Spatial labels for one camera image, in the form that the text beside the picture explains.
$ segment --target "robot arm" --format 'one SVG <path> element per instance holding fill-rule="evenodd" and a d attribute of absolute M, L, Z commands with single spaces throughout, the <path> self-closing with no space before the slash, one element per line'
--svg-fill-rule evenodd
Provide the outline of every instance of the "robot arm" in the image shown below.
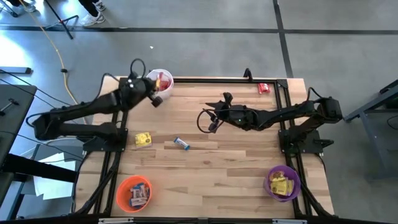
<path fill-rule="evenodd" d="M 210 115 L 212 124 L 208 130 L 211 133 L 216 133 L 216 130 L 219 127 L 219 121 L 232 124 L 233 126 L 241 128 L 245 131 L 252 129 L 256 131 L 262 131 L 281 121 L 288 121 L 290 119 L 301 118 L 304 116 L 310 117 L 300 126 L 291 127 L 292 138 L 299 140 L 300 138 L 305 138 L 307 133 L 317 129 L 324 123 L 337 123 L 342 119 L 340 104 L 332 97 L 319 98 L 315 101 L 307 100 L 299 105 L 294 105 L 274 111 L 266 111 L 255 110 L 248 108 L 245 105 L 232 105 L 232 94 L 223 94 L 225 101 L 206 103 L 208 106 L 214 109 L 203 109 L 204 112 Z"/>
<path fill-rule="evenodd" d="M 89 137 L 98 136 L 106 140 L 117 140 L 118 130 L 113 123 L 101 125 L 65 124 L 64 122 L 96 113 L 111 114 L 118 111 L 129 111 L 148 97 L 157 107 L 162 99 L 154 97 L 155 81 L 149 78 L 129 76 L 125 83 L 120 83 L 119 88 L 111 93 L 102 95 L 89 103 L 64 106 L 43 113 L 32 124 L 35 136 L 39 140 L 55 139 L 59 136 Z"/>

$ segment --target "gray floor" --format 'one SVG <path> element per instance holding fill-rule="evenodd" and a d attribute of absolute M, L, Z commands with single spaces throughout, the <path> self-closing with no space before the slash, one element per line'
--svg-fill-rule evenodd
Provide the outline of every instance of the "gray floor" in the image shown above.
<path fill-rule="evenodd" d="M 97 27 L 277 28 L 271 0 L 103 1 L 107 21 Z M 85 15 L 77 1 L 51 3 L 62 17 Z M 42 1 L 35 5 L 43 25 L 55 22 Z M 279 5 L 286 29 L 398 29 L 398 2 L 393 0 L 280 0 Z M 36 26 L 28 14 L 15 19 L 4 11 L 0 24 Z M 136 57 L 151 69 L 165 68 L 175 76 L 240 77 L 249 67 L 256 77 L 286 77 L 278 34 L 74 32 L 75 40 L 63 32 L 49 35 L 70 70 L 71 91 L 83 101 L 96 95 L 104 72 L 127 75 L 129 62 Z M 319 94 L 338 99 L 345 115 L 398 77 L 396 35 L 300 34 L 286 39 L 294 77 L 304 78 L 306 86 Z M 63 88 L 60 62 L 43 33 L 0 31 L 0 44 L 2 65 L 32 67 L 34 73 L 26 80 L 72 103 Z M 47 109 L 35 100 L 29 113 Z M 385 120 L 375 122 L 382 125 Z M 398 223 L 398 181 L 366 180 L 377 164 L 361 122 L 326 124 L 320 132 L 335 140 L 324 158 L 335 213 Z M 20 133 L 33 137 L 26 126 Z M 18 138 L 12 152 L 22 154 L 32 146 Z"/>

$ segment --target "person's foot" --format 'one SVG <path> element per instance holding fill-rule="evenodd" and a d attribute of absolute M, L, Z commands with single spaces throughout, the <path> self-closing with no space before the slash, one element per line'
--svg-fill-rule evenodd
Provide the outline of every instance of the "person's foot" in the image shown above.
<path fill-rule="evenodd" d="M 22 7 L 24 8 L 24 10 L 26 12 L 34 12 L 34 11 L 36 11 L 36 7 L 34 5 L 29 4 L 28 2 L 25 2 L 25 1 L 24 1 L 24 4 L 25 4 L 25 7 L 24 6 L 22 6 Z"/>
<path fill-rule="evenodd" d="M 104 11 L 106 9 L 106 7 L 104 6 L 104 4 L 102 3 L 101 0 L 99 0 L 98 2 L 94 3 L 95 8 L 97 8 L 97 10 L 99 10 L 100 12 Z"/>
<path fill-rule="evenodd" d="M 92 26 L 94 24 L 99 24 L 105 21 L 105 18 L 99 12 L 97 17 L 94 17 L 90 14 L 87 14 L 84 18 L 81 19 L 80 24 L 82 26 Z"/>

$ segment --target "white cup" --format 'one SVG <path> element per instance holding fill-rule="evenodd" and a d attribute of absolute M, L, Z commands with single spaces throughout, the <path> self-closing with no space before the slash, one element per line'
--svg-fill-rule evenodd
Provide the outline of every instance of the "white cup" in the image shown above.
<path fill-rule="evenodd" d="M 167 89 L 163 90 L 163 91 L 158 91 L 155 93 L 155 97 L 159 96 L 161 97 L 162 100 L 167 100 L 168 98 L 170 98 L 171 94 L 172 94 L 172 89 L 174 86 L 174 80 L 173 80 L 173 76 L 172 74 L 170 74 L 169 71 L 164 70 L 164 69 L 155 69 L 152 70 L 147 77 L 150 78 L 153 81 L 156 81 L 157 77 L 159 76 L 159 74 L 163 72 L 162 75 L 162 80 L 163 81 L 168 81 L 170 83 L 169 87 L 167 87 Z"/>

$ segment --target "cable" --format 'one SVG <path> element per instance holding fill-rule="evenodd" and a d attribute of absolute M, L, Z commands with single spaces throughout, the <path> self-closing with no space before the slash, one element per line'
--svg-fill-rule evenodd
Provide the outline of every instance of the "cable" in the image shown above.
<path fill-rule="evenodd" d="M 5 83 L 7 83 L 8 85 L 12 85 L 12 86 L 15 87 L 15 88 L 18 88 L 18 89 L 20 89 L 20 90 L 22 90 L 22 91 L 24 91 L 24 92 L 26 92 L 26 93 L 29 93 L 30 95 L 32 95 L 32 96 L 36 97 L 37 99 L 43 101 L 44 103 L 48 104 L 48 105 L 51 106 L 52 108 L 55 108 L 55 107 L 54 107 L 53 105 L 51 105 L 49 102 L 47 102 L 47 101 L 41 99 L 40 97 L 36 96 L 35 94 L 30 93 L 30 92 L 28 92 L 28 91 L 22 89 L 22 88 L 19 87 L 19 86 L 16 86 L 16 85 L 13 85 L 13 84 L 11 84 L 11 83 L 9 83 L 9 82 L 7 82 L 7 81 L 4 81 L 4 80 L 1 79 L 1 78 L 0 78 L 0 80 L 3 81 L 3 82 L 5 82 Z"/>
<path fill-rule="evenodd" d="M 23 80 L 23 79 L 21 79 L 21 78 L 15 76 L 15 75 L 9 73 L 9 72 L 6 72 L 6 71 L 1 70 L 1 69 L 0 69 L 0 72 L 4 72 L 4 73 L 6 73 L 6 74 L 8 74 L 8 75 L 10 75 L 10 76 L 12 76 L 12 77 L 14 77 L 14 78 L 16 78 L 16 79 L 18 79 L 18 80 L 20 80 L 20 81 L 22 81 L 22 82 L 28 84 L 28 85 L 32 85 L 32 84 L 30 84 L 29 82 L 27 82 L 27 81 L 25 81 L 25 80 Z M 39 88 L 37 88 L 37 90 L 39 90 L 40 92 L 42 92 L 43 94 L 45 94 L 46 96 L 50 97 L 50 98 L 53 99 L 53 100 L 57 100 L 57 101 L 60 102 L 60 103 L 63 103 L 63 104 L 68 105 L 68 106 L 71 106 L 69 103 L 66 103 L 66 102 L 64 102 L 64 101 L 62 101 L 62 100 L 58 100 L 58 99 L 56 99 L 56 98 L 50 96 L 49 94 L 47 94 L 46 92 L 44 92 L 43 90 L 41 90 L 41 89 L 39 89 Z"/>
<path fill-rule="evenodd" d="M 26 9 L 26 11 L 29 13 L 29 15 L 31 16 L 31 18 L 35 21 L 36 25 L 38 25 L 40 27 L 40 29 L 43 31 L 43 33 L 45 34 L 45 36 L 48 38 L 48 40 L 50 41 L 52 47 L 54 48 L 54 50 L 56 51 L 58 58 L 60 59 L 61 62 L 61 72 L 63 74 L 63 84 L 65 85 L 65 89 L 67 90 L 68 94 L 70 95 L 70 97 L 72 98 L 73 102 L 75 102 L 75 104 L 77 105 L 77 100 L 75 99 L 75 97 L 72 95 L 71 91 L 69 90 L 69 86 L 68 86 L 68 82 L 67 82 L 67 74 L 65 71 L 67 71 L 67 69 L 65 68 L 64 64 L 63 64 L 63 60 L 61 57 L 61 54 L 57 48 L 57 46 L 54 44 L 54 42 L 52 41 L 52 39 L 49 37 L 49 35 L 47 34 L 47 32 L 44 30 L 44 28 L 40 25 L 40 23 L 38 22 L 38 20 L 32 15 L 31 12 L 29 12 L 26 8 L 25 3 L 22 0 L 19 0 L 19 2 L 24 6 L 24 9 Z M 83 122 L 84 124 L 87 124 L 87 121 L 85 118 L 83 118 Z"/>
<path fill-rule="evenodd" d="M 83 160 L 81 161 L 81 164 L 79 166 L 79 168 L 77 168 L 76 172 L 76 179 L 75 179 L 75 183 L 73 184 L 73 189 L 72 189 L 72 207 L 71 207 L 71 212 L 75 212 L 76 210 L 76 188 L 77 188 L 77 181 L 79 179 L 79 174 L 80 174 L 80 170 L 81 167 L 83 166 L 83 163 L 86 161 L 86 159 L 88 158 L 88 156 L 91 154 L 91 151 L 87 151 L 86 156 L 83 158 Z"/>
<path fill-rule="evenodd" d="M 102 79 L 104 79 L 105 76 L 112 77 L 115 81 L 120 82 L 120 81 L 118 80 L 118 78 L 116 78 L 114 75 L 112 75 L 112 74 L 110 74 L 110 73 L 105 73 L 105 74 L 103 75 Z"/>
<path fill-rule="evenodd" d="M 146 66 L 145 66 L 144 61 L 141 60 L 140 58 L 136 58 L 136 59 L 134 59 L 134 60 L 131 62 L 131 64 L 130 64 L 130 74 L 132 74 L 132 65 L 134 65 L 134 62 L 136 62 L 136 61 L 141 62 L 141 63 L 142 63 L 142 66 L 144 66 L 144 71 L 142 72 L 142 76 L 141 76 L 141 78 L 144 78 L 145 72 L 146 72 L 147 68 L 146 68 Z"/>
<path fill-rule="evenodd" d="M 319 98 L 323 98 L 321 95 L 319 95 L 312 87 L 308 88 L 308 92 L 307 92 L 307 99 L 306 101 L 308 101 L 310 99 L 310 94 L 311 94 L 311 90 L 317 95 L 319 96 Z"/>
<path fill-rule="evenodd" d="M 394 129 L 394 130 L 398 130 L 398 128 L 394 127 L 391 123 L 390 120 L 394 119 L 394 118 L 398 118 L 398 115 L 392 116 L 389 119 L 387 119 L 387 124 L 388 126 L 390 126 L 390 128 Z"/>
<path fill-rule="evenodd" d="M 51 142 L 64 141 L 64 140 L 77 140 L 77 138 L 68 138 L 68 137 L 65 137 L 65 138 L 57 138 L 57 139 L 53 139 L 53 140 L 48 140 L 48 141 L 44 142 L 44 144 L 45 144 L 45 145 L 48 145 L 48 144 L 50 144 Z M 35 148 L 36 148 L 36 147 L 33 147 L 32 149 L 29 149 L 28 151 L 22 153 L 21 156 L 26 155 L 28 152 L 33 151 Z"/>
<path fill-rule="evenodd" d="M 33 141 L 33 142 L 36 142 L 36 143 L 38 143 L 38 144 L 45 145 L 45 144 L 43 144 L 42 142 L 39 142 L 39 141 L 33 140 L 33 139 L 31 139 L 31 138 L 28 138 L 28 137 L 26 137 L 26 136 L 23 136 L 23 135 L 21 135 L 21 134 L 12 133 L 12 132 L 9 132 L 9 131 L 0 131 L 0 132 L 1 132 L 1 133 L 13 134 L 13 135 L 15 135 L 15 136 L 20 136 L 20 137 L 22 137 L 22 138 L 26 138 L 26 139 L 28 139 L 28 140 L 31 140 L 31 141 Z M 61 149 L 60 149 L 60 148 L 58 148 L 58 147 L 55 147 L 55 146 L 48 146 L 48 147 L 53 147 L 53 148 L 56 148 L 56 149 L 58 149 L 59 151 L 61 151 L 61 152 L 63 152 L 63 153 L 66 153 L 66 154 L 69 154 L 69 155 L 71 155 L 71 156 L 75 156 L 75 157 L 77 157 L 77 158 L 80 158 L 80 159 L 82 159 L 80 156 L 74 155 L 74 154 L 72 154 L 72 153 L 69 153 L 69 152 L 65 152 L 64 150 L 61 150 Z"/>
<path fill-rule="evenodd" d="M 326 173 L 326 166 L 325 166 L 325 162 L 323 161 L 322 157 L 318 153 L 315 153 L 315 155 L 321 160 L 322 165 L 323 165 L 323 170 Z"/>
<path fill-rule="evenodd" d="M 199 129 L 199 131 L 201 131 L 201 132 L 203 132 L 203 133 L 205 133 L 205 134 L 210 134 L 210 133 L 213 133 L 214 131 L 216 131 L 216 130 L 224 123 L 224 121 L 222 121 L 221 124 L 219 124 L 217 127 L 215 127 L 214 129 L 212 129 L 211 131 L 204 131 L 204 130 L 202 130 L 202 128 L 199 126 L 199 119 L 200 119 L 200 116 L 201 116 L 204 112 L 207 112 L 207 111 L 212 111 L 212 112 L 217 112 L 217 111 L 246 111 L 246 110 L 252 111 L 252 112 L 256 115 L 256 119 L 258 120 L 259 115 L 257 114 L 257 112 L 255 112 L 254 110 L 250 110 L 250 109 L 245 109 L 245 110 L 244 110 L 244 109 L 223 109 L 223 110 L 203 109 L 203 110 L 199 113 L 198 118 L 197 118 L 197 126 L 198 126 L 198 129 Z"/>

